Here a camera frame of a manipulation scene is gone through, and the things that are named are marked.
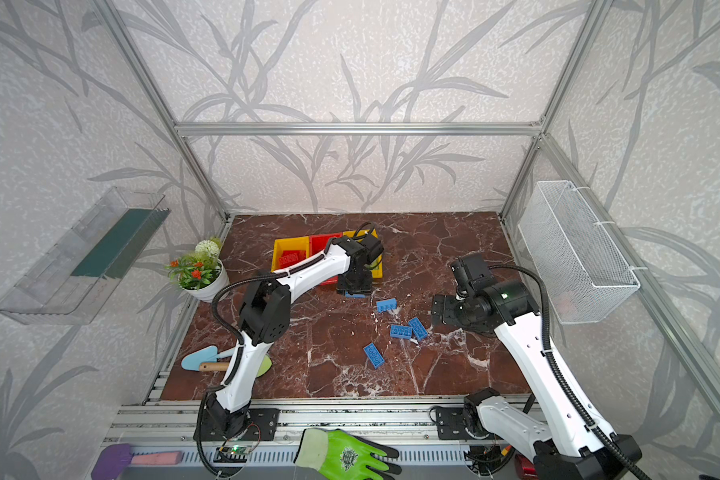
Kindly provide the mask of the yellow bin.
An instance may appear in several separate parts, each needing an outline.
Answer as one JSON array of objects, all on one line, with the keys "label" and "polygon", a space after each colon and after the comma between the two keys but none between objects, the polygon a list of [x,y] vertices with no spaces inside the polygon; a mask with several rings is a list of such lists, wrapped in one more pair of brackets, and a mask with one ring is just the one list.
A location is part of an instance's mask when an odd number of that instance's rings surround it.
[{"label": "yellow bin", "polygon": [[[359,230],[355,232],[353,230],[344,231],[343,235],[354,238],[357,241],[361,241],[369,233],[368,229]],[[383,264],[382,257],[379,256],[376,261],[372,264],[371,275],[374,280],[383,278]]]},{"label": "yellow bin", "polygon": [[274,242],[271,270],[293,266],[310,256],[307,236],[277,239]]}]

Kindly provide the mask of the red bin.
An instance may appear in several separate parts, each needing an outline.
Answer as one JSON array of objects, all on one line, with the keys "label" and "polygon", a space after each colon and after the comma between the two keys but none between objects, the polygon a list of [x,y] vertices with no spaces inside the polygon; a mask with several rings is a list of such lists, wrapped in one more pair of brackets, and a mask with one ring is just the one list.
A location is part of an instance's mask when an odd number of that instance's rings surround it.
[{"label": "red bin", "polygon": [[[319,235],[312,235],[309,237],[309,248],[310,248],[310,255],[315,255],[321,251],[324,251],[326,246],[330,243],[330,241],[334,238],[340,238],[342,237],[342,233],[331,233],[331,234],[319,234]],[[327,286],[327,285],[335,285],[338,281],[337,276],[333,276],[330,279],[324,281],[321,283],[321,286]]]}]

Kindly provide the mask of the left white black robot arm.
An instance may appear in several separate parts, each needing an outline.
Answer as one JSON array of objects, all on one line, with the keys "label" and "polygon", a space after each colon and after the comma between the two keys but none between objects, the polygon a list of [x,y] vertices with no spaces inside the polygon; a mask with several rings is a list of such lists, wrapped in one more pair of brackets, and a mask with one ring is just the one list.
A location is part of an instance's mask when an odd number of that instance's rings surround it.
[{"label": "left white black robot arm", "polygon": [[[381,259],[383,245],[373,234],[376,225],[365,222],[350,236],[329,240],[324,249],[290,267],[240,280],[219,291],[211,302],[214,320],[237,341],[221,383],[208,389],[200,403],[193,439],[238,438],[249,428],[248,414],[258,371],[274,342],[287,331],[291,305],[331,277],[355,294],[372,284],[371,270]],[[218,304],[238,286],[246,287],[239,309],[239,325],[223,319]]]}]

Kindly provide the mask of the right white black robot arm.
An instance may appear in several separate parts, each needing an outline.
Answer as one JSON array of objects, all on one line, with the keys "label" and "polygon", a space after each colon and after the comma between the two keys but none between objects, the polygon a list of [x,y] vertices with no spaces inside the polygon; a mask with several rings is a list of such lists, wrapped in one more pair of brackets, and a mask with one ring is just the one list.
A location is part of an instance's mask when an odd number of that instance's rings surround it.
[{"label": "right white black robot arm", "polygon": [[486,388],[464,400],[467,432],[504,439],[533,463],[540,479],[620,479],[626,473],[647,478],[637,464],[642,452],[636,440],[615,431],[554,345],[551,302],[539,275],[519,270],[536,283],[539,293],[533,295],[520,280],[497,280],[496,266],[479,254],[455,260],[450,269],[456,292],[434,296],[433,323],[498,338],[545,417],[538,422]]}]

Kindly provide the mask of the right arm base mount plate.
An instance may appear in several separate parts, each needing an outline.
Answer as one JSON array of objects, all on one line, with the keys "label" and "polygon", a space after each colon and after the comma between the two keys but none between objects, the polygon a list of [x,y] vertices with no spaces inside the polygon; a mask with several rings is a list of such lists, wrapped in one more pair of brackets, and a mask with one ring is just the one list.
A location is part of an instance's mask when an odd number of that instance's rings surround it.
[{"label": "right arm base mount plate", "polygon": [[462,407],[434,406],[430,409],[429,415],[436,427],[439,440],[468,441],[474,439],[466,429]]}]

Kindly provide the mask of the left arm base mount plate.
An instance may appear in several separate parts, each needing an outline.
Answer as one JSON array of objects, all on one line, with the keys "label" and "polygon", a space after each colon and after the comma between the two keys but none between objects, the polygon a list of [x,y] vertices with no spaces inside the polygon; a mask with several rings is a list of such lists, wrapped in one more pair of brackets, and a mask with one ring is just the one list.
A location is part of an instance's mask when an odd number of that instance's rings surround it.
[{"label": "left arm base mount plate", "polygon": [[277,408],[255,408],[249,409],[244,416],[216,421],[208,411],[204,411],[200,427],[195,430],[193,439],[200,439],[202,442],[273,441],[279,414],[280,410]]}]

